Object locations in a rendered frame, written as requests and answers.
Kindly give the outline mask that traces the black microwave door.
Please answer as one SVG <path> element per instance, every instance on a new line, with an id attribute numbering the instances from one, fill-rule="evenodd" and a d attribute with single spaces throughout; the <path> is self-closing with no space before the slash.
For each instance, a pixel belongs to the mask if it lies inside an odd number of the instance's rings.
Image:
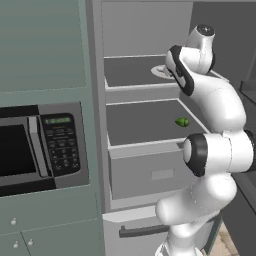
<path id="1" fill-rule="evenodd" d="M 28 118 L 11 117 L 0 120 L 0 186 L 44 178 L 39 173 Z"/>

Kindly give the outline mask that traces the grey microwave oven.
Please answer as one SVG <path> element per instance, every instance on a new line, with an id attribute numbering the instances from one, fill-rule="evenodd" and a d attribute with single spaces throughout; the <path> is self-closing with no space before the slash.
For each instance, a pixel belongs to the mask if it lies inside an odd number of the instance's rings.
<path id="1" fill-rule="evenodd" d="M 87 185 L 89 171 L 81 104 L 0 107 L 0 120 L 36 116 L 48 176 L 0 186 L 0 197 Z"/>

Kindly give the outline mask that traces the grey fridge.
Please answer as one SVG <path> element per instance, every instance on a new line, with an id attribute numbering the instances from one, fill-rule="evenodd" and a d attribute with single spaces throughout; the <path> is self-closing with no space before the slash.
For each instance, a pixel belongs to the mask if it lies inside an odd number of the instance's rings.
<path id="1" fill-rule="evenodd" d="M 104 78 L 104 60 L 103 60 L 103 26 L 102 26 L 102 0 L 86 0 L 86 3 L 90 3 L 90 8 L 87 7 L 87 18 L 90 22 L 87 21 L 88 30 L 90 27 L 91 37 L 89 39 L 89 45 L 93 48 L 90 50 L 90 58 L 91 58 L 91 72 L 92 72 L 92 94 L 93 94 L 93 106 L 94 106 L 94 119 L 95 119 L 95 136 L 97 143 L 97 154 L 98 154 L 98 176 L 99 176 L 99 186 L 100 186 L 100 198 L 101 198 L 101 211 L 102 214 L 111 212 L 111 196 L 110 196 L 110 183 L 109 183 L 109 162 L 108 162 L 108 142 L 107 142 L 107 124 L 106 124 L 106 98 L 105 98 L 105 78 Z M 214 217 L 212 219 L 213 226 L 211 232 L 209 233 L 209 237 L 205 247 L 201 250 L 202 256 L 220 256 L 224 253 L 229 254 L 228 249 L 225 247 L 226 244 L 221 240 L 221 236 L 219 233 L 219 229 L 223 226 L 220 216 Z M 118 245 L 119 247 L 115 247 L 118 249 L 118 253 L 114 254 L 114 252 L 108 252 L 107 246 L 110 246 L 109 239 L 107 239 L 107 231 L 104 228 L 104 243 L 105 243 L 105 255 L 106 256 L 124 256 L 126 252 L 125 249 L 130 248 L 130 245 L 138 245 L 138 249 L 135 249 L 135 252 L 131 254 L 128 253 L 128 256 L 154 256 L 156 246 L 153 248 L 150 246 L 150 242 L 153 242 L 153 238 L 157 238 L 156 236 L 160 236 L 159 234 L 148 235 L 139 239 L 136 243 L 125 242 L 124 245 L 121 245 L 121 242 L 114 242 L 114 245 Z"/>

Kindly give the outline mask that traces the white plate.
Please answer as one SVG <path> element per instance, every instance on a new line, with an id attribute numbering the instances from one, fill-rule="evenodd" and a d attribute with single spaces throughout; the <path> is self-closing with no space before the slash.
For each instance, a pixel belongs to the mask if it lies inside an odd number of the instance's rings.
<path id="1" fill-rule="evenodd" d="M 163 78 L 163 79 L 172 79 L 173 78 L 172 74 L 167 70 L 165 65 L 155 66 L 151 69 L 151 72 L 155 76 Z"/>

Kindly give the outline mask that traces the teal drawer front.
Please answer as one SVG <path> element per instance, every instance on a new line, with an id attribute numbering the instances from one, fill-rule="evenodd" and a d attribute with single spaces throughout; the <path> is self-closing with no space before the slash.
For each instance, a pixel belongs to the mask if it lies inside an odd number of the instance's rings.
<path id="1" fill-rule="evenodd" d="M 98 215 L 94 193 L 0 198 L 0 234 L 92 220 Z M 11 225 L 13 218 L 17 219 L 16 225 Z"/>

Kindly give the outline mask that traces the grey fridge crisper drawer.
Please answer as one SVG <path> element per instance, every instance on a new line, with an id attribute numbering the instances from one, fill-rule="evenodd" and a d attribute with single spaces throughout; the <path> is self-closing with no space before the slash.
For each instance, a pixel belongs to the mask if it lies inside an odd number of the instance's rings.
<path id="1" fill-rule="evenodd" d="M 111 147 L 113 199 L 175 191 L 195 182 L 183 161 L 181 145 L 170 140 Z"/>

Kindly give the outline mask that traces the grey freezer drawer front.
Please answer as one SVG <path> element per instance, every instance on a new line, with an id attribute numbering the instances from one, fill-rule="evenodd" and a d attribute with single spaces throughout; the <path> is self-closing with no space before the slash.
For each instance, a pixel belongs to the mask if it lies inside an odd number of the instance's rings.
<path id="1" fill-rule="evenodd" d="M 168 231 L 140 237 L 119 237 L 122 226 L 133 229 L 155 225 L 162 224 L 155 215 L 154 206 L 103 214 L 105 256 L 155 256 Z"/>

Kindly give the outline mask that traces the green vegetable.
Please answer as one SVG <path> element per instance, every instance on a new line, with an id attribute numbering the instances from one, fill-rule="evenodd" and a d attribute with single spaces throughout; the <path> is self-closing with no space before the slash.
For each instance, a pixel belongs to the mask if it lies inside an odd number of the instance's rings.
<path id="1" fill-rule="evenodd" d="M 187 127 L 190 124 L 189 119 L 185 117 L 177 118 L 175 123 L 180 127 Z"/>

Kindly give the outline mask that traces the grey fridge shelf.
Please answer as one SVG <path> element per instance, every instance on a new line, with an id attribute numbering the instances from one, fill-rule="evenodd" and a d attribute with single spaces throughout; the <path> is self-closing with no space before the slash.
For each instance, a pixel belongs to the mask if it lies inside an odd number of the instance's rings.
<path id="1" fill-rule="evenodd" d="M 207 133 L 206 126 L 180 100 L 122 103 L 106 106 L 107 132 L 111 146 L 183 139 Z M 190 124 L 180 127 L 177 118 Z"/>
<path id="2" fill-rule="evenodd" d="M 151 72 L 153 67 L 164 64 L 164 55 L 105 57 L 105 89 L 113 92 L 144 86 L 176 84 L 174 78 L 163 79 Z"/>

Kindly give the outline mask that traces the teal cupboard door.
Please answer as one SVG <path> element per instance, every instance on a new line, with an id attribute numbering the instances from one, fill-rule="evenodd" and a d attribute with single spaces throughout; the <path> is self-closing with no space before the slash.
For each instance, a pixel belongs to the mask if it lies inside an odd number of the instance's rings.
<path id="1" fill-rule="evenodd" d="M 96 219 L 22 232 L 31 256 L 104 256 Z"/>
<path id="2" fill-rule="evenodd" d="M 84 85 L 78 0 L 0 0 L 0 92 Z"/>
<path id="3" fill-rule="evenodd" d="M 14 249 L 13 244 L 19 243 L 19 248 Z M 23 256 L 22 241 L 19 233 L 0 235 L 0 256 Z"/>

